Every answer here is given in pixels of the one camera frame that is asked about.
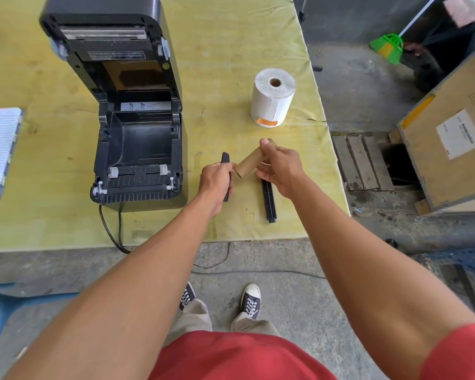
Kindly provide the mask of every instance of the shoe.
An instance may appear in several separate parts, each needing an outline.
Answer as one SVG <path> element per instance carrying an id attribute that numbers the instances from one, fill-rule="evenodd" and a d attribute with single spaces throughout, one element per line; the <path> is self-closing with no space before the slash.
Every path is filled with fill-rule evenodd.
<path id="1" fill-rule="evenodd" d="M 192 300 L 196 299 L 196 293 L 193 290 L 190 281 L 186 283 L 185 290 L 183 291 L 183 296 L 181 296 L 181 300 L 179 302 L 179 310 L 183 311 L 183 309 L 190 304 Z"/>
<path id="2" fill-rule="evenodd" d="M 248 284 L 241 296 L 241 312 L 257 320 L 260 312 L 260 289 L 256 284 Z"/>

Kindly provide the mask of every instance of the red shirt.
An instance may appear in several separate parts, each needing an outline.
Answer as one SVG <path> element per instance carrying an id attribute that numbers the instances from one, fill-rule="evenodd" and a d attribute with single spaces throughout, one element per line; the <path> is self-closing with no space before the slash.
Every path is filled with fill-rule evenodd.
<path id="1" fill-rule="evenodd" d="M 255 333 L 195 331 L 160 352 L 149 380 L 336 380 L 288 340 Z M 475 324 L 452 332 L 431 352 L 421 380 L 475 380 Z"/>

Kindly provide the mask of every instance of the person's left arm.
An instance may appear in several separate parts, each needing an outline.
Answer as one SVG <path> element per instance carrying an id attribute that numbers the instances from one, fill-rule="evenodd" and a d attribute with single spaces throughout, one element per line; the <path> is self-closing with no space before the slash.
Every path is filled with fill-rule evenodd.
<path id="1" fill-rule="evenodd" d="M 146 379 L 233 164 L 203 169 L 196 197 L 49 324 L 5 379 Z"/>

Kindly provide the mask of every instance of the person's right hand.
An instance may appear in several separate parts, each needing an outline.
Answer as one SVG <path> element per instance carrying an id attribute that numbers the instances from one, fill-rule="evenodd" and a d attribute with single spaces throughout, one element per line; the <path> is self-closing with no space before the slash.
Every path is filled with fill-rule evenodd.
<path id="1" fill-rule="evenodd" d="M 299 179 L 306 176 L 299 153 L 293 149 L 274 146 L 267 139 L 260 140 L 260 148 L 267 159 L 257 168 L 257 176 L 276 185 L 282 196 L 292 199 Z"/>

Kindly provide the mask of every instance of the black printer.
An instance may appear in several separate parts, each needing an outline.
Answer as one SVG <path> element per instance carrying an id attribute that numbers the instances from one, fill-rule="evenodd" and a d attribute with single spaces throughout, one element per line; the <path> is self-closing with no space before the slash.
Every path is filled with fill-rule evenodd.
<path id="1" fill-rule="evenodd" d="M 181 85 L 159 0 L 47 0 L 40 24 L 99 102 L 98 204 L 132 212 L 188 198 Z"/>

